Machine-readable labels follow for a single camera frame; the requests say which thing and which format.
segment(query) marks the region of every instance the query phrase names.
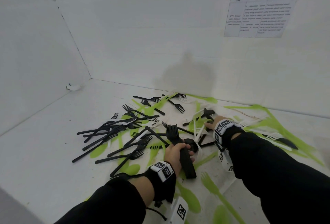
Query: hand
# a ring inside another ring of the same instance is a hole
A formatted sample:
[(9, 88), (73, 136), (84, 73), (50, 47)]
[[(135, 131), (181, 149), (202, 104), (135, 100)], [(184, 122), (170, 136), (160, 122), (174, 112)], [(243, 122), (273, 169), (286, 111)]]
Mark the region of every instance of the hand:
[[(171, 143), (171, 145), (169, 145), (166, 149), (165, 149), (165, 157), (164, 157), (164, 161), (169, 162), (175, 172), (175, 175), (178, 177), (179, 173), (181, 171), (181, 163), (180, 163), (180, 150), (183, 149), (184, 147), (187, 147), (187, 149), (189, 150), (191, 147), (189, 144), (185, 144), (185, 143), (178, 143), (175, 146)], [(189, 151), (189, 155), (192, 156), (194, 155), (193, 151)]]
[(225, 119), (225, 117), (221, 116), (221, 115), (218, 115), (215, 119), (214, 119), (214, 122), (213, 123), (208, 123), (208, 122), (205, 122), (204, 125), (209, 128), (209, 129), (212, 129), (214, 130), (217, 123), (221, 120)]

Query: floor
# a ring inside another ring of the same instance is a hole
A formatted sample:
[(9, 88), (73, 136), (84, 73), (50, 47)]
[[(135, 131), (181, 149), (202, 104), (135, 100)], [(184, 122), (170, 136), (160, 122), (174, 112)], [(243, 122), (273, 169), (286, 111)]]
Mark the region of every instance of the floor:
[[(0, 186), (45, 223), (53, 223), (109, 179), (116, 164), (72, 159), (85, 146), (78, 131), (97, 128), (133, 95), (161, 91), (91, 79), (0, 137)], [(218, 105), (232, 105), (219, 101)], [(271, 111), (292, 133), (313, 143), (329, 161), (330, 119)], [(313, 165), (328, 173), (327, 168)], [(246, 223), (267, 223), (257, 197), (236, 180), (224, 193)], [(146, 223), (152, 216), (146, 217)]]

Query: black long-sleeve shirt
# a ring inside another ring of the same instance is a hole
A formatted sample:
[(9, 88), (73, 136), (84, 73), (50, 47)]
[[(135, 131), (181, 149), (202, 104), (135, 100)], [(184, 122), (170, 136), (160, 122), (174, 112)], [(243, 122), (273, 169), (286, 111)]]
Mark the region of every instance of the black long-sleeve shirt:
[[(272, 143), (253, 133), (242, 133), (230, 143), (235, 176), (259, 197), (262, 210), (274, 223), (328, 223), (330, 178), (299, 163)], [(128, 181), (112, 181), (87, 201), (66, 213), (56, 224), (101, 223), (109, 220), (142, 223), (146, 206)]]

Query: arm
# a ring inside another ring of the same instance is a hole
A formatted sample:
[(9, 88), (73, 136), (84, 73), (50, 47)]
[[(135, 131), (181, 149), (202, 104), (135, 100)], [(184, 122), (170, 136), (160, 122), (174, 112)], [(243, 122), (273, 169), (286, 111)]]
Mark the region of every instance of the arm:
[[(171, 144), (165, 150), (164, 160), (171, 164), (174, 170), (171, 184), (174, 183), (176, 176), (181, 171), (180, 150), (190, 145), (179, 143), (175, 146)], [(56, 224), (75, 224), (75, 223), (103, 223), (109, 220), (110, 223), (116, 223), (118, 218), (122, 218), (123, 223), (142, 223), (146, 215), (146, 206), (153, 200), (164, 200), (164, 185), (155, 172), (147, 170), (144, 176), (125, 180), (122, 177), (114, 178), (100, 187), (93, 195), (79, 205), (72, 208)]]
[(261, 200), (270, 223), (317, 223), (330, 208), (330, 178), (253, 133), (226, 136), (235, 176)]

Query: instruction sheet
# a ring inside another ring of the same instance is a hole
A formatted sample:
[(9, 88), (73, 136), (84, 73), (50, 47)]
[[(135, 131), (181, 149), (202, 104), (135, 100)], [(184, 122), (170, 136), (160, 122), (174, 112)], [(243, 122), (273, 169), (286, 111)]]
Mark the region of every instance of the instruction sheet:
[(230, 0), (225, 37), (281, 37), (296, 0)]

